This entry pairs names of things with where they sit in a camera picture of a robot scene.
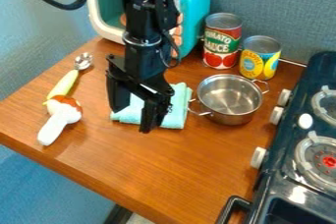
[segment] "small pot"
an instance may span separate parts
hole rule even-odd
[[[256,82],[265,84],[266,90],[261,91]],[[242,125],[252,119],[262,104],[262,95],[267,92],[269,86],[264,81],[250,81],[236,75],[215,75],[203,80],[197,88],[201,112],[188,110],[219,124]]]

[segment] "tomato sauce can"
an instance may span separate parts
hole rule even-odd
[[[255,35],[243,42],[239,64],[240,73],[248,79],[269,80],[274,77],[281,54],[281,45],[275,39]]]
[[[203,62],[212,68],[232,68],[238,59],[242,20],[229,13],[217,13],[205,19]]]

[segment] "white mushroom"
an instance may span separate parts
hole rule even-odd
[[[81,119],[83,110],[74,98],[64,95],[52,97],[46,105],[51,117],[39,131],[37,140],[43,145],[50,145],[56,141],[66,125]]]

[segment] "yellow can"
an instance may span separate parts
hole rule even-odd
[[[242,76],[258,80],[273,78],[280,54],[280,43],[271,37],[255,35],[245,39],[239,66]]]

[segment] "black stove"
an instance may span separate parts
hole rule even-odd
[[[252,158],[259,168],[252,202],[230,197],[218,224],[235,208],[247,212],[249,224],[336,224],[336,52],[312,56],[278,105],[270,119],[276,137]]]

